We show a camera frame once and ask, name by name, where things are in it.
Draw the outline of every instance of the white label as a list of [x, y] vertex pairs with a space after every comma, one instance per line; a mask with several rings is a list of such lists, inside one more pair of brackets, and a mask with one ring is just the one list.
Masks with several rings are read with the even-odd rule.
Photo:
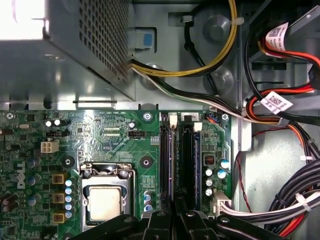
[[261, 104], [269, 109], [273, 114], [278, 114], [290, 108], [293, 104], [287, 99], [283, 98], [279, 94], [271, 91], [264, 99]]
[[17, 167], [21, 168], [21, 169], [17, 170], [18, 175], [16, 176], [16, 178], [18, 179], [18, 183], [16, 185], [16, 188], [17, 189], [25, 189], [26, 188], [26, 183], [25, 183], [26, 164], [23, 161], [22, 163], [17, 164]]
[[[285, 51], [285, 35], [286, 31], [288, 29], [289, 23], [286, 22], [280, 26], [277, 26], [276, 28], [272, 29], [268, 32], [268, 34], [265, 36], [265, 41], [274, 49]], [[280, 58], [279, 56], [275, 56], [269, 53], [266, 53], [268, 56], [273, 56], [276, 58]]]

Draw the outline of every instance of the capacitor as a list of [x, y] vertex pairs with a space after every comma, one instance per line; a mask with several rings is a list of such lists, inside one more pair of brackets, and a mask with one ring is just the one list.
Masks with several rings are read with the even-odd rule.
[[146, 205], [143, 209], [144, 212], [151, 211], [153, 207], [151, 205]]
[[72, 201], [72, 196], [67, 195], [67, 196], [65, 196], [64, 200], [65, 200], [66, 203], [71, 203], [71, 201]]
[[134, 129], [136, 127], [136, 123], [134, 121], [129, 122], [128, 127], [130, 129]]
[[224, 179], [227, 176], [227, 173], [223, 169], [218, 169], [216, 175], [219, 179]]
[[26, 180], [26, 184], [28, 184], [29, 186], [34, 186], [40, 182], [41, 182], [41, 176], [39, 174], [35, 174]]
[[36, 157], [36, 158], [30, 158], [26, 161], [26, 165], [28, 168], [33, 169], [35, 167], [38, 167], [41, 163], [41, 159]]
[[52, 127], [52, 121], [48, 120], [48, 121], [45, 121], [44, 125], [48, 128]]
[[3, 212], [4, 213], [11, 212], [12, 210], [16, 209], [18, 206], [19, 206], [19, 203], [14, 201], [10, 205], [3, 207]]
[[210, 197], [210, 196], [212, 196], [213, 191], [212, 191], [211, 188], [207, 188], [207, 189], [204, 191], [204, 193], [205, 193], [206, 196]]
[[64, 209], [67, 210], [67, 211], [70, 211], [72, 209], [72, 205], [70, 203], [66, 203], [64, 205]]
[[67, 195], [70, 195], [72, 193], [72, 189], [70, 187], [67, 187], [65, 190], [64, 190], [65, 194]]
[[220, 166], [223, 168], [223, 169], [229, 169], [230, 168], [230, 162], [227, 160], [227, 159], [220, 159], [219, 160], [220, 162]]
[[21, 145], [20, 144], [10, 144], [10, 145], [6, 146], [5, 149], [7, 151], [18, 151], [21, 149]]
[[4, 199], [6, 199], [7, 197], [9, 197], [11, 195], [11, 193], [10, 192], [5, 192], [4, 194], [2, 194], [1, 196], [0, 196], [0, 204], [2, 203], [2, 201], [4, 200]]
[[211, 177], [213, 172], [212, 172], [212, 169], [211, 168], [207, 168], [204, 172], [204, 174], [207, 176], [207, 177]]
[[67, 219], [70, 219], [73, 214], [72, 214], [71, 211], [66, 211], [64, 215], [65, 215], [65, 217], [66, 217]]
[[67, 187], [71, 187], [71, 185], [73, 184], [72, 180], [71, 179], [68, 179], [65, 181], [64, 183]]
[[152, 201], [146, 201], [146, 200], [144, 200], [143, 203], [144, 203], [144, 205], [151, 205], [151, 204], [152, 204]]
[[30, 124], [20, 124], [19, 128], [20, 129], [29, 129], [29, 128], [31, 128], [31, 125]]
[[41, 202], [41, 195], [40, 194], [35, 194], [33, 196], [28, 197], [28, 199], [27, 199], [27, 204], [30, 207], [32, 207], [40, 202]]
[[62, 119], [56, 119], [56, 120], [54, 120], [53, 124], [56, 127], [63, 127], [65, 125], [67, 125], [67, 121], [66, 120], [62, 120]]
[[211, 187], [214, 184], [214, 181], [211, 178], [208, 178], [207, 180], [205, 180], [205, 185], [207, 187]]
[[0, 129], [0, 135], [3, 136], [3, 135], [12, 135], [14, 134], [14, 130], [12, 128], [2, 128]]
[[17, 200], [19, 198], [18, 194], [14, 193], [10, 196], [8, 196], [7, 198], [5, 198], [2, 201], [2, 204], [5, 206], [8, 206], [10, 203], [12, 203], [13, 201]]

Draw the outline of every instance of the power supply vent grille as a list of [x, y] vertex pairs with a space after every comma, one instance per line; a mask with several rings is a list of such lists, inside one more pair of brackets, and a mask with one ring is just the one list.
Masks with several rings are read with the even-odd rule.
[[123, 83], [127, 83], [130, 0], [79, 0], [81, 42]]

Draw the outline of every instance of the cable label sticker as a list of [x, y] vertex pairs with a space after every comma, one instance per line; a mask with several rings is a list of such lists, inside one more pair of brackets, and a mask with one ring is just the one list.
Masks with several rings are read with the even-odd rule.
[[[286, 22], [280, 26], [277, 26], [276, 28], [272, 29], [268, 32], [268, 34], [265, 36], [265, 41], [274, 49], [285, 51], [285, 35], [286, 31], [288, 29], [289, 23]], [[268, 56], [273, 56], [280, 58], [279, 56], [275, 56], [269, 53], [266, 53]]]
[[269, 109], [273, 114], [278, 114], [290, 108], [293, 103], [283, 98], [279, 94], [271, 91], [264, 99], [262, 99], [261, 104]]

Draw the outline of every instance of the wire bundle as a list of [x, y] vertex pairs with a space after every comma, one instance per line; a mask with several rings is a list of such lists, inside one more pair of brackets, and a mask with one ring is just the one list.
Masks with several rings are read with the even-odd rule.
[[185, 71], [165, 71], [165, 70], [157, 69], [154, 67], [150, 67], [136, 60], [132, 60], [131, 61], [132, 67], [143, 74], [146, 74], [149, 76], [156, 76], [156, 77], [198, 77], [198, 76], [207, 75], [213, 72], [214, 70], [217, 69], [217, 66], [226, 59], [236, 39], [236, 33], [237, 33], [237, 25], [235, 24], [236, 18], [237, 18], [236, 2], [235, 0], [228, 0], [228, 3], [230, 6], [230, 13], [231, 13], [230, 34], [221, 52], [208, 65], [205, 65], [197, 69], [185, 70]]

